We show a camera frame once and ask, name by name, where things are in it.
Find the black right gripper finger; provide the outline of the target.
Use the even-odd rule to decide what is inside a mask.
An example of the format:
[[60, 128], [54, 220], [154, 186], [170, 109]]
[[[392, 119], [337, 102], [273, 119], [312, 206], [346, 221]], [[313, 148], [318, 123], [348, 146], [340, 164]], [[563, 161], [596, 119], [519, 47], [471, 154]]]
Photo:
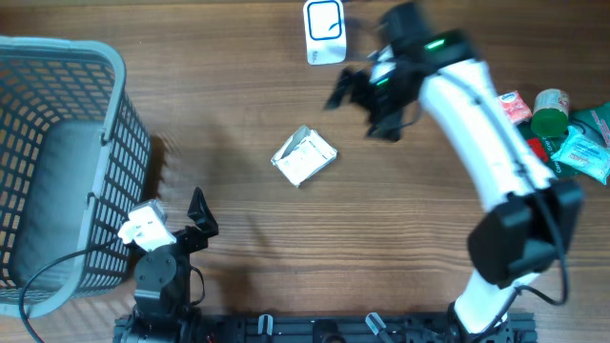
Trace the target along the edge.
[[370, 95], [369, 74], [364, 71], [354, 71], [345, 68], [337, 78], [335, 88], [324, 105], [324, 109], [331, 111], [339, 108], [343, 98], [348, 95], [350, 102], [366, 108]]
[[403, 112], [373, 113], [369, 118], [368, 138], [397, 142], [401, 139]]

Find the small red orange packet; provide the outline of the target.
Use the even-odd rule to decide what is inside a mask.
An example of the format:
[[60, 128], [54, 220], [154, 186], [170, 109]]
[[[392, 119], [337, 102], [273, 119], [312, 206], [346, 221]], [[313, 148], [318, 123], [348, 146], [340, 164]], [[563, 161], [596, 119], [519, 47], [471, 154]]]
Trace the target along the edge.
[[515, 125], [529, 121], [533, 116], [532, 111], [517, 91], [500, 95], [498, 101], [510, 121]]

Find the green glove package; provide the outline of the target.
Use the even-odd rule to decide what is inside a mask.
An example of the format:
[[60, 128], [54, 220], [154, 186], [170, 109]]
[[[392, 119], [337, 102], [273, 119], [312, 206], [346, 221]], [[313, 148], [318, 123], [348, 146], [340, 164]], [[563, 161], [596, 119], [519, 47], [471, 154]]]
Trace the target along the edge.
[[538, 136], [527, 122], [518, 130], [557, 178], [586, 174], [602, 185], [609, 181], [609, 103], [571, 112], [562, 137]]

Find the green lid jar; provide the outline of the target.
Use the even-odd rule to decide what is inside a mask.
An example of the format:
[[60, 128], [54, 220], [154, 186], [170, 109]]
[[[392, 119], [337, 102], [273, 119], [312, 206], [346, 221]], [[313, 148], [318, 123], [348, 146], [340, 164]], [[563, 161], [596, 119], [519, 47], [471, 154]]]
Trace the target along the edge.
[[531, 130], [541, 137], [560, 137], [568, 127], [569, 95], [559, 89], [547, 89], [535, 99]]

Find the teal wipes packet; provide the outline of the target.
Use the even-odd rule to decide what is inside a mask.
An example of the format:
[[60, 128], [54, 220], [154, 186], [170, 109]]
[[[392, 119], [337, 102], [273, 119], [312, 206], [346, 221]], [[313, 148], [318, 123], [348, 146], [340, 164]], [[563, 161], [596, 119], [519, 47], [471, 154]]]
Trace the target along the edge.
[[609, 150], [595, 143], [575, 127], [568, 127], [568, 136], [551, 156], [553, 161], [585, 173], [602, 185], [609, 177]]

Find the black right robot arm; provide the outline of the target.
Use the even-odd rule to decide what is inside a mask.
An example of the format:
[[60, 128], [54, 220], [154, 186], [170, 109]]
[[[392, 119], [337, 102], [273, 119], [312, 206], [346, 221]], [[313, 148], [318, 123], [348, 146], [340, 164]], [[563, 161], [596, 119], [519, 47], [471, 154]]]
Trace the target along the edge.
[[570, 289], [567, 253], [583, 202], [580, 185], [558, 180], [532, 152], [498, 101], [487, 63], [462, 30], [433, 32], [416, 2], [376, 25], [382, 49], [368, 71], [345, 69], [327, 101], [367, 111], [371, 138], [396, 142], [405, 108], [418, 103], [437, 122], [468, 171], [484, 215], [467, 248], [474, 266], [451, 304], [446, 341], [480, 342], [508, 321], [516, 298], [558, 265]]

